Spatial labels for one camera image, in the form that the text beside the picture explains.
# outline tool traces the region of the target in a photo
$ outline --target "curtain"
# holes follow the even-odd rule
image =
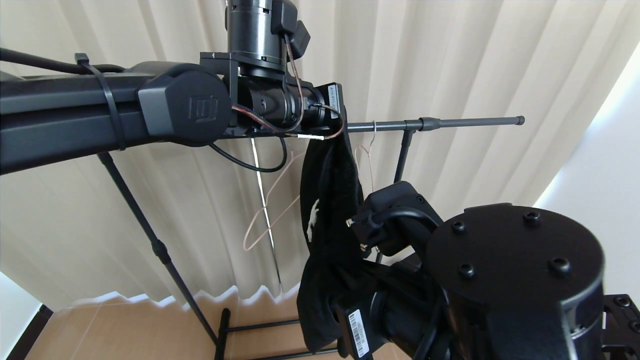
[[[296,62],[316,85],[344,87],[350,122],[524,115],[523,126],[416,133],[403,179],[443,218],[491,202],[533,205],[581,138],[640,41],[635,1],[295,2],[312,36]],[[130,67],[198,62],[226,51],[220,0],[0,1],[2,47],[62,61]],[[44,74],[12,64],[16,75]],[[366,193],[390,184],[401,133],[377,133]],[[368,147],[372,134],[352,134]],[[249,140],[218,142],[251,162]],[[259,163],[279,162],[274,139],[255,141]],[[306,142],[287,141],[303,152]],[[258,177],[210,149],[170,143],[112,152],[192,292],[236,285],[277,295],[300,280],[308,256],[295,205],[251,251],[244,232],[262,206]],[[277,218],[297,196],[302,160],[269,200]],[[278,174],[262,174],[265,192]],[[0,270],[53,309],[119,291],[154,300],[177,288],[95,156],[0,178]],[[266,229],[260,217],[250,239]]]

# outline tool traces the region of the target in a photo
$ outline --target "beige curtain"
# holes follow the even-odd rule
[[[349,121],[421,116],[525,115],[524,126],[417,133],[403,179],[444,217],[498,201],[531,205],[567,159],[640,40],[635,1],[327,1],[296,3],[312,35],[298,61],[317,85],[343,84]],[[198,61],[224,51],[219,0],[0,1],[3,47],[63,61]],[[18,75],[37,69],[2,64]],[[368,147],[372,134],[351,135]],[[401,133],[378,133],[373,179],[359,156],[365,192],[391,183]],[[247,161],[249,140],[220,142]],[[288,140],[302,152],[306,143]],[[256,140],[261,165],[276,163],[273,139]],[[300,280],[308,252],[300,208],[249,252],[242,239],[261,206],[255,173],[210,149],[153,144],[112,154],[193,292],[218,295],[260,285],[274,295]],[[298,160],[274,190],[273,220],[299,191]],[[265,191],[278,174],[262,174]],[[0,179],[0,270],[59,309],[119,291],[155,300],[177,289],[95,156]],[[266,228],[261,218],[252,237]]]

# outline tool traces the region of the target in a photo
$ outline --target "black fabric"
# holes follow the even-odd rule
[[[362,201],[348,134],[310,141],[300,184],[300,215],[309,259],[300,282],[298,314],[311,352],[340,337],[332,301],[347,291],[339,274],[360,271],[363,252],[345,221],[355,215]],[[316,202],[316,222],[310,228],[310,237],[309,220]]]

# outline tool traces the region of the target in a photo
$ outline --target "barcode sticker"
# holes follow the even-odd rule
[[[351,325],[351,333],[353,333],[356,350],[358,350],[358,357],[363,357],[369,352],[369,343],[367,342],[367,334],[364,331],[362,316],[360,316],[360,309],[349,315],[349,324]]]
[[[327,90],[329,90],[329,106],[340,111],[340,101],[338,99],[338,85],[336,84],[329,85]],[[330,113],[331,113],[331,119],[338,118],[338,114],[334,113],[333,111],[330,111]]]

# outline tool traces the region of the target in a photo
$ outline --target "dark baseboard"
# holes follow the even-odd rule
[[[47,325],[51,315],[53,315],[53,311],[51,311],[51,309],[44,305],[40,306],[40,310],[33,319],[31,319],[29,326],[27,326],[27,329],[22,333],[22,336],[15,344],[6,360],[24,360],[31,350],[31,347],[33,347],[33,344],[35,344],[38,339],[38,336],[40,336],[44,326]]]

